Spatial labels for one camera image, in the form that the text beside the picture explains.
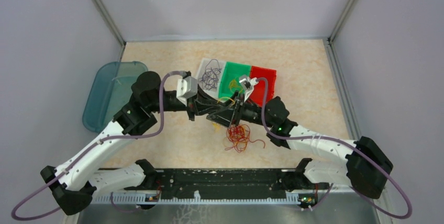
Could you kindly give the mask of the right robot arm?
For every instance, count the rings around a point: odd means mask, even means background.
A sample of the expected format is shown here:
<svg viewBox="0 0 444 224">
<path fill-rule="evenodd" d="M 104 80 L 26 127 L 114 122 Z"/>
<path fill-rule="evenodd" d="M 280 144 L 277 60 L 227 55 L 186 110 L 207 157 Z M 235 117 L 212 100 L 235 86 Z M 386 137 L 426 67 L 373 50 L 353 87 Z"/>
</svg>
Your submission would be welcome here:
<svg viewBox="0 0 444 224">
<path fill-rule="evenodd" d="M 315 183 L 347 185 L 371 199 L 380 198 L 393 164 L 371 138 L 341 140 L 311 131 L 288 119 L 290 113 L 280 97 L 260 107 L 240 99 L 219 102 L 212 99 L 215 110 L 207 119 L 227 126 L 247 121 L 266 126 L 267 137 L 278 147 L 304 151 L 325 159 L 302 161 L 302 169 L 295 173 L 295 183 L 309 188 Z"/>
</svg>

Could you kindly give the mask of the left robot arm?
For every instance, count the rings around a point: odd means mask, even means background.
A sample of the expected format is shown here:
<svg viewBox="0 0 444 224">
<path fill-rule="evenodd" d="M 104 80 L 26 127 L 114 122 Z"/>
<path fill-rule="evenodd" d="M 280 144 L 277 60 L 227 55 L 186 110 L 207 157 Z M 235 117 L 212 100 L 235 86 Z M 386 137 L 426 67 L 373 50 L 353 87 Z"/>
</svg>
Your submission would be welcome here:
<svg viewBox="0 0 444 224">
<path fill-rule="evenodd" d="M 166 111 L 184 111 L 190 120 L 232 106 L 205 93 L 190 72 L 175 71 L 180 77 L 177 88 L 166 91 L 165 77 L 154 71 L 140 74 L 131 86 L 132 94 L 103 131 L 74 157 L 41 171 L 59 208 L 68 216 L 84 210 L 95 197 L 120 189 L 157 187 L 157 172 L 145 159 L 132 165 L 99 172 L 99 167 L 117 151 L 137 139 L 152 137 L 149 129 L 164 127 Z"/>
</svg>

